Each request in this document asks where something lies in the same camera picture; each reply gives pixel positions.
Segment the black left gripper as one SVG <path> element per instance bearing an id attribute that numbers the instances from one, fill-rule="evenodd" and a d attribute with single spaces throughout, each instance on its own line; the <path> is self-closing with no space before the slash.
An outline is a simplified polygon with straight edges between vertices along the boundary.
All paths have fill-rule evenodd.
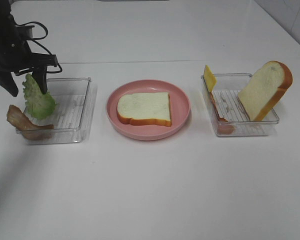
<path id="1" fill-rule="evenodd" d="M 9 1 L 0 0 L 0 86 L 13 97 L 19 90 L 10 72 L 32 72 L 41 93 L 47 93 L 47 67 L 58 66 L 57 56 L 38 42 L 47 36 L 48 29 L 40 22 L 16 23 Z"/>

